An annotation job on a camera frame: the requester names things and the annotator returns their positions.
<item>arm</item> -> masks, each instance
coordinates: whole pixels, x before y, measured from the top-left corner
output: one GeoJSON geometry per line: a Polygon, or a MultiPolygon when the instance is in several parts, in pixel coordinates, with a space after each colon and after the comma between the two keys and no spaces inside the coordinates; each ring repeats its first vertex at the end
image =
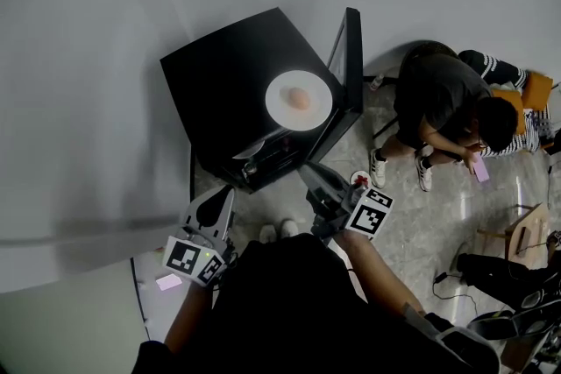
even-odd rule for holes
{"type": "Polygon", "coordinates": [[[349,256],[370,304],[376,303],[394,315],[403,315],[405,306],[409,304],[417,313],[425,314],[419,300],[395,276],[365,236],[343,230],[334,238],[349,256]]]}
{"type": "Polygon", "coordinates": [[[188,344],[212,308],[212,290],[191,282],[187,298],[167,332],[164,343],[174,354],[179,354],[188,344]]]}
{"type": "Polygon", "coordinates": [[[432,145],[434,148],[438,150],[443,150],[445,152],[452,152],[457,154],[460,158],[464,160],[465,166],[470,171],[470,173],[471,174],[474,173],[473,163],[476,161],[476,158],[473,152],[468,148],[465,148],[462,145],[455,144],[454,142],[445,138],[442,134],[438,132],[438,130],[434,129],[429,124],[429,122],[427,121],[427,117],[423,117],[423,120],[419,125],[418,132],[419,132],[419,138],[423,142],[432,145]]]}

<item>person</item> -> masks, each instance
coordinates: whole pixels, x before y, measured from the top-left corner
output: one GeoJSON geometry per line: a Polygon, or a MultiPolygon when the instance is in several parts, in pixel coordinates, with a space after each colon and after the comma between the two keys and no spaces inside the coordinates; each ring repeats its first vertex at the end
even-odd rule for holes
{"type": "Polygon", "coordinates": [[[560,242],[561,232],[548,236],[546,268],[530,270],[504,258],[461,253],[452,262],[451,271],[459,272],[467,285],[518,312],[561,298],[561,253],[556,251],[560,242]]]}
{"type": "Polygon", "coordinates": [[[281,236],[269,225],[261,243],[248,244],[223,275],[215,306],[212,287],[192,283],[164,343],[140,345],[133,374],[301,367],[498,372],[496,353],[477,335],[451,336],[456,328],[426,314],[365,236],[343,230],[334,238],[367,303],[343,260],[319,238],[295,235],[290,222],[281,236]],[[415,320],[422,325],[412,326],[415,320]]]}
{"type": "Polygon", "coordinates": [[[388,159],[417,151],[419,185],[432,188],[430,168],[463,160],[473,174],[474,152],[488,145],[494,152],[508,147],[515,134],[514,106],[498,97],[483,79],[449,54],[418,56],[404,64],[394,108],[400,129],[381,148],[370,152],[370,174],[378,188],[386,184],[388,159]],[[426,145],[434,151],[420,154],[426,145]]]}

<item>black t-shirt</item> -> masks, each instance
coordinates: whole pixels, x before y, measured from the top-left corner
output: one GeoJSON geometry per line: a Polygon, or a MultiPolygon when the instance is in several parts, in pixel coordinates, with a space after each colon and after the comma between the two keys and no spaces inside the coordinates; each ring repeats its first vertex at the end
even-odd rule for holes
{"type": "Polygon", "coordinates": [[[461,131],[469,125],[475,102],[491,96],[491,90],[461,60],[434,54],[410,62],[398,85],[397,96],[400,116],[411,115],[418,123],[426,116],[435,130],[446,125],[461,131]]]}
{"type": "MultiPolygon", "coordinates": [[[[438,327],[450,326],[435,318],[438,327]]],[[[342,260],[316,237],[300,235],[251,242],[194,343],[181,356],[143,343],[133,374],[302,368],[476,372],[404,320],[366,304],[342,260]]]]}

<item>hand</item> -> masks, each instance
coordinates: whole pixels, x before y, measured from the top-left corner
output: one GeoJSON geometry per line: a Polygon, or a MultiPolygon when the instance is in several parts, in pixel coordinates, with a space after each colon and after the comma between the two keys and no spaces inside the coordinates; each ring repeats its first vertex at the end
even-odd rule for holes
{"type": "Polygon", "coordinates": [[[475,157],[475,154],[471,150],[465,148],[461,156],[462,159],[464,160],[465,166],[470,171],[470,174],[475,174],[475,170],[473,169],[473,164],[477,162],[477,158],[475,157]]]}
{"type": "Polygon", "coordinates": [[[466,147],[470,152],[478,153],[483,152],[486,149],[486,146],[480,145],[479,142],[477,144],[469,145],[466,147]]]}
{"type": "Polygon", "coordinates": [[[343,229],[338,232],[333,236],[333,239],[344,252],[349,252],[351,248],[361,244],[370,244],[370,240],[368,240],[367,236],[348,229],[343,229]]]}

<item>white sneaker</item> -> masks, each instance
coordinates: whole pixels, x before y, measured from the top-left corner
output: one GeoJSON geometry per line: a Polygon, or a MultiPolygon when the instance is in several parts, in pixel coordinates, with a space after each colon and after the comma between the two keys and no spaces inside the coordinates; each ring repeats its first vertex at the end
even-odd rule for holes
{"type": "Polygon", "coordinates": [[[280,238],[294,237],[298,234],[300,234],[300,230],[294,220],[285,220],[280,225],[280,238]]]}
{"type": "Polygon", "coordinates": [[[376,159],[374,153],[376,153],[377,150],[377,148],[374,148],[370,152],[370,178],[372,179],[372,183],[377,188],[383,188],[386,185],[387,161],[381,162],[376,159]]]}
{"type": "Polygon", "coordinates": [[[425,192],[430,192],[432,188],[432,172],[429,168],[424,168],[421,165],[421,161],[423,160],[423,156],[417,154],[415,156],[415,166],[417,167],[417,173],[419,174],[419,186],[425,192]]]}
{"type": "Polygon", "coordinates": [[[260,243],[274,243],[277,241],[277,229],[272,224],[266,224],[259,233],[260,243]]]}

